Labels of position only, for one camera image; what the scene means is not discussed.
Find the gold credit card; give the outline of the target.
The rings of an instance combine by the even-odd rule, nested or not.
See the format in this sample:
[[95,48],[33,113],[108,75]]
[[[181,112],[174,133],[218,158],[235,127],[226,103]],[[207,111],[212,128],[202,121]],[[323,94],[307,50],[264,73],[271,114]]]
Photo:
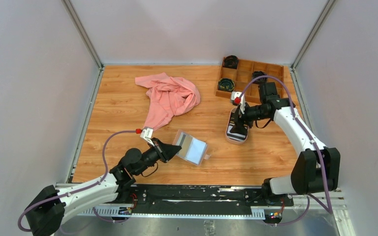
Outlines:
[[178,138],[177,144],[181,147],[181,150],[177,153],[177,156],[180,158],[185,159],[187,152],[190,148],[190,145],[192,143],[193,137],[191,135],[188,135],[186,133],[181,133],[180,137]]

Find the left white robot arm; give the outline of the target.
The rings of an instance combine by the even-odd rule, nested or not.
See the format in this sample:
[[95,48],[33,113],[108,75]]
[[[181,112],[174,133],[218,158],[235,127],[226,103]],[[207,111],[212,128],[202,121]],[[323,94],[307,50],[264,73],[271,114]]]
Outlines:
[[135,176],[158,161],[167,163],[182,149],[157,138],[152,141],[154,144],[145,152],[129,149],[115,167],[98,178],[67,188],[44,187],[21,215],[28,222],[28,231],[34,236],[50,236],[62,224],[92,207],[114,200],[126,203]]

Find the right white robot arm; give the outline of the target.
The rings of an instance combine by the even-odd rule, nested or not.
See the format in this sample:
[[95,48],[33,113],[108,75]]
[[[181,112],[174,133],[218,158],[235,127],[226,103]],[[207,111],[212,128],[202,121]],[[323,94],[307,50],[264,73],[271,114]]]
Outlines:
[[241,92],[233,92],[226,138],[242,144],[249,130],[259,120],[273,121],[288,137],[298,156],[291,174],[272,177],[264,181],[261,198],[267,205],[274,205],[281,195],[326,192],[336,190],[340,168],[340,153],[319,140],[303,122],[289,98],[281,98],[274,82],[258,87],[260,104],[250,106]]

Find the black striped card in tray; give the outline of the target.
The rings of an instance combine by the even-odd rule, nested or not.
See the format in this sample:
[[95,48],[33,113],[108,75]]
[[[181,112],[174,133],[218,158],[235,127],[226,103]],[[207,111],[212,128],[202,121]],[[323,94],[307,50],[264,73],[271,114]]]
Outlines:
[[239,135],[239,134],[233,134],[230,132],[230,129],[233,127],[233,121],[229,121],[228,122],[228,125],[227,125],[227,130],[226,130],[226,133],[225,133],[225,137],[227,139],[228,142],[232,143],[232,144],[236,144],[236,145],[241,145],[243,144],[247,138],[248,138],[248,135],[247,136],[244,136],[244,135]]

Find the pink oval card tray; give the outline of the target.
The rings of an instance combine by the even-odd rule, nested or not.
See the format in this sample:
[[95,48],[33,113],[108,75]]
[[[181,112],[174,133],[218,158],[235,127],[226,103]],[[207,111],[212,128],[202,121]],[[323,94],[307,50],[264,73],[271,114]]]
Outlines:
[[234,131],[232,132],[232,128],[235,127],[235,122],[233,115],[236,112],[236,108],[233,108],[230,112],[229,118],[228,118],[228,123],[227,127],[225,130],[225,138],[226,140],[235,145],[242,145],[248,138],[248,133],[249,133],[249,126],[248,124],[243,124],[242,128],[245,130],[245,132],[241,131]]

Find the black coil bottom left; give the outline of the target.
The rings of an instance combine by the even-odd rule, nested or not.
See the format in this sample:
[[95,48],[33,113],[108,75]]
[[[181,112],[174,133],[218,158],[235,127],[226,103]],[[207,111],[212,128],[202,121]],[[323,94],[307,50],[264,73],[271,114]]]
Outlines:
[[218,90],[225,91],[225,92],[233,92],[235,87],[235,83],[230,78],[221,78],[218,81]]

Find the black coil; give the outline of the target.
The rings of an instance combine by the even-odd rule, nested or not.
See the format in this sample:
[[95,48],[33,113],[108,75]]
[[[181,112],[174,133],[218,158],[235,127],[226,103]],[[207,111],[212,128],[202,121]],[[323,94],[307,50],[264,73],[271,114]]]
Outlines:
[[230,78],[221,78],[218,81],[218,90],[225,91],[225,92],[233,92],[235,87],[235,83]]
[[239,59],[235,55],[226,56],[222,62],[222,66],[224,68],[229,68],[229,69],[237,69],[238,64],[239,64]]
[[257,77],[260,77],[259,79],[255,80],[253,83],[257,85],[266,83],[268,81],[268,78],[266,76],[267,74],[263,71],[254,71],[252,73],[252,81]]

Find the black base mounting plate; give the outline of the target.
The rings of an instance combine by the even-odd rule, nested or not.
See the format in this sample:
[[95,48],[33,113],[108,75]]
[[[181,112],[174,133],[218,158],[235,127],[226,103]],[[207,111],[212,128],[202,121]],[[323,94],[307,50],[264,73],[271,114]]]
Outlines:
[[104,204],[114,217],[265,219],[294,205],[289,197],[265,199],[259,186],[137,184]]

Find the pink cloth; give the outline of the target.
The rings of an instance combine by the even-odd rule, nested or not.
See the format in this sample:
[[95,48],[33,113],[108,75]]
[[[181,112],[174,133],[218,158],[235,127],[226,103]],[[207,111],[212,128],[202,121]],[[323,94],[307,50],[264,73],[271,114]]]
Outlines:
[[166,73],[135,78],[135,84],[147,88],[150,99],[145,127],[154,131],[168,125],[173,117],[191,111],[201,103],[201,95],[194,83],[183,77]]

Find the black coil middle right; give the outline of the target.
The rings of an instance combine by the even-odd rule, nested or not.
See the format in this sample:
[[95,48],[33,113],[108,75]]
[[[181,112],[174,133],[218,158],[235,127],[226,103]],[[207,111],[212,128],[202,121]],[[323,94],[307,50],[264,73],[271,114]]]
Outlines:
[[259,79],[255,80],[253,83],[257,85],[266,83],[268,81],[268,78],[266,76],[267,74],[263,71],[254,71],[252,73],[252,81],[257,77],[260,77]]

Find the black coil top left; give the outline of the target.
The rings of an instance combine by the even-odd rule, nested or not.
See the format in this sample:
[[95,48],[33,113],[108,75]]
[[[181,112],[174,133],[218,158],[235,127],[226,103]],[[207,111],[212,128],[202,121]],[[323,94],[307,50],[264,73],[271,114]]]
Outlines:
[[237,69],[238,64],[239,64],[239,59],[235,55],[226,56],[222,62],[222,66],[224,68],[229,68],[229,69]]

